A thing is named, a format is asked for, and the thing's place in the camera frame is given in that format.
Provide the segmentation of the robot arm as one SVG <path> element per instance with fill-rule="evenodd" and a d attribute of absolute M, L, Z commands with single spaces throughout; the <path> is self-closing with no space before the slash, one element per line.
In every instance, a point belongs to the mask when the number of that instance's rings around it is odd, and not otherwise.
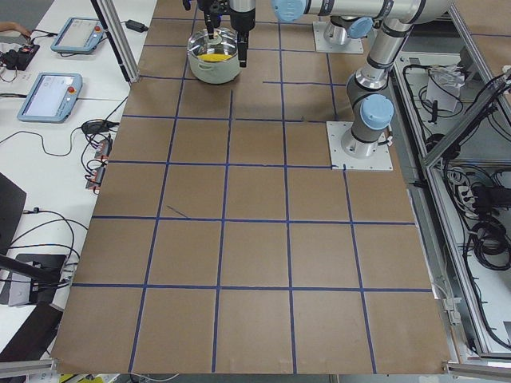
<path fill-rule="evenodd" d="M 394 116 L 393 103 L 382 95 L 388 74 L 416 24 L 444 14 L 451 1 L 272 1 L 275 16 L 293 22 L 304 14 L 329 16 L 351 34 L 356 22 L 379 20 L 377 36 L 359 68 L 347 82 L 347 96 L 355 120 L 341 138 L 342 150 L 365 160 L 374 154 L 382 131 Z"/>
<path fill-rule="evenodd" d="M 220 27 L 221 16 L 228 15 L 236 42 L 248 47 L 249 34 L 256 22 L 255 1 L 198 1 L 197 4 L 204 14 L 210 38 L 214 29 Z M 317 15 L 330 16 L 334 31 L 344 30 L 349 38 L 365 37 L 373 26 L 372 18 L 334 16 L 334 4 L 334 1 L 321 1 Z M 293 22 L 311 11 L 312 1 L 271 1 L 271 8 L 279 21 Z"/>

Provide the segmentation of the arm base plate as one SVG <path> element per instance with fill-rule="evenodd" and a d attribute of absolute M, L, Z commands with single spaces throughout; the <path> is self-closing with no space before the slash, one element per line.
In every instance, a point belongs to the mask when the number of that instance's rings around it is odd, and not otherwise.
<path fill-rule="evenodd" d="M 346 30 L 331 22 L 313 22 L 315 51 L 319 53 L 363 54 L 362 40 L 349 38 Z"/>
<path fill-rule="evenodd" d="M 390 172 L 393 170 L 384 131 L 373 143 L 362 143 L 352 136 L 350 121 L 328 121 L 327 139 L 334 170 Z"/>

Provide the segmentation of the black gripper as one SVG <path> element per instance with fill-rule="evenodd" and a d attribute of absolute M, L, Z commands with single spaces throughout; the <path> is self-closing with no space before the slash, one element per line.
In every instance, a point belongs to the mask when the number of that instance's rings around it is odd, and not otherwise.
<path fill-rule="evenodd" d="M 204 14 L 204 22 L 208 33 L 208 39 L 212 40 L 215 34 L 215 18 L 213 15 L 230 14 L 228 0 L 196 0 L 199 9 Z"/>
<path fill-rule="evenodd" d="M 249 32 L 256 23 L 256 1 L 255 0 L 231 0 L 231 25 L 238 32 L 236 44 L 240 68 L 247 67 Z"/>

